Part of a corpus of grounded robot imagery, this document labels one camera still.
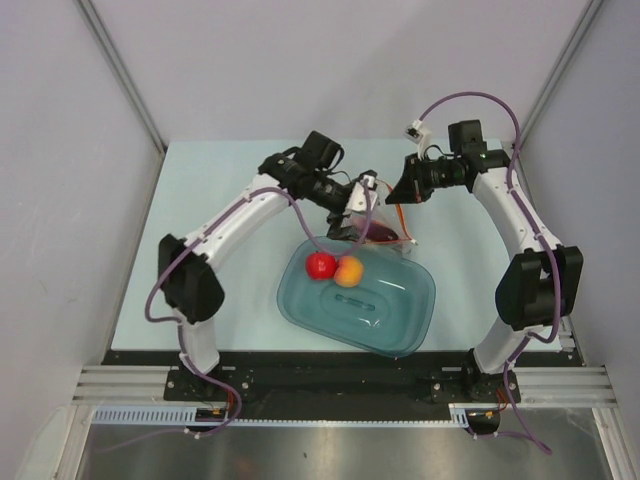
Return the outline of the red toy apple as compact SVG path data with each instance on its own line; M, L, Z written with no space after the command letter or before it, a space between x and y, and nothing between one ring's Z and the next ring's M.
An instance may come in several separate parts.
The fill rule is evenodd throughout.
M324 281L333 278L338 267L334 256L324 252L309 254L305 260L305 270L308 277L314 281Z

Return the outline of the purple toy eggplant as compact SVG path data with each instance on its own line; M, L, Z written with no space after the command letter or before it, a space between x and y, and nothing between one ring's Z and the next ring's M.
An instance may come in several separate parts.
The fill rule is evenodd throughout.
M384 243L399 240L398 234L385 224L372 222L367 230L366 238L371 242Z

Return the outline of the clear orange zip top bag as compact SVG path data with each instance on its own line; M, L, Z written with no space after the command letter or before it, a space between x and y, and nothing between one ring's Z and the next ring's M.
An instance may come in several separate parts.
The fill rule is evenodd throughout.
M399 240L395 242L377 243L371 242L367 238L366 243L387 246L397 250L400 253L407 253L411 247L417 244L417 241L409 233L402 206L400 204L386 204L385 198L391 192L392 186L383 180L377 180L377 204L371 213L371 221L385 224L393 229L399 236Z

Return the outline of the orange toy peach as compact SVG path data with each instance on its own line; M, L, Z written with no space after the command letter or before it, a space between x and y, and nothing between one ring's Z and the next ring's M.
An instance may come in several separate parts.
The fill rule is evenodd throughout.
M364 266L358 258L343 256L338 260L333 280L343 288L354 288L360 284L363 274Z

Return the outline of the blue transparent plastic tub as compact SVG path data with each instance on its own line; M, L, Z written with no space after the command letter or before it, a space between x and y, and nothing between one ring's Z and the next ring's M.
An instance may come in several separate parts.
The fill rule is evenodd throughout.
M355 287L313 280L306 273L309 240L293 253L277 291L290 323L341 343L387 357L415 352L428 332L436 299L431 274L384 246L362 246L355 257L364 272Z

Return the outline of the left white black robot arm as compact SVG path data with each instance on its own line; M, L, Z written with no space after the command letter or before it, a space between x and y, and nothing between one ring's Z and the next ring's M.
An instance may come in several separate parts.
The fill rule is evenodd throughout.
M199 229L178 238L165 235L158 245L158 276L150 296L161 293L171 308L167 321L177 327L180 362L189 371L186 387L197 398L214 397L221 376L214 370L220 353L214 317L225 300L217 272L234 250L264 223L298 201L309 200L328 213L331 233L344 219L362 214L370 224L377 202L376 172L346 184L333 179L343 147L313 131L300 146L267 157L242 193Z

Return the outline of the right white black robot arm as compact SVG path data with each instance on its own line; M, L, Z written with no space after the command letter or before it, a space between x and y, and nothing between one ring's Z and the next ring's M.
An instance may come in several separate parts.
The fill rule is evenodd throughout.
M431 133L422 121L413 121L405 133L417 150L406 156L388 203L423 203L439 189L465 187L489 214L510 258L495 291L497 318L461 368L463 394L484 401L507 389L509 370L531 341L554 341L562 318L575 304L584 257L543 224L509 155L488 148L479 121L450 125L451 153L437 159L427 154Z

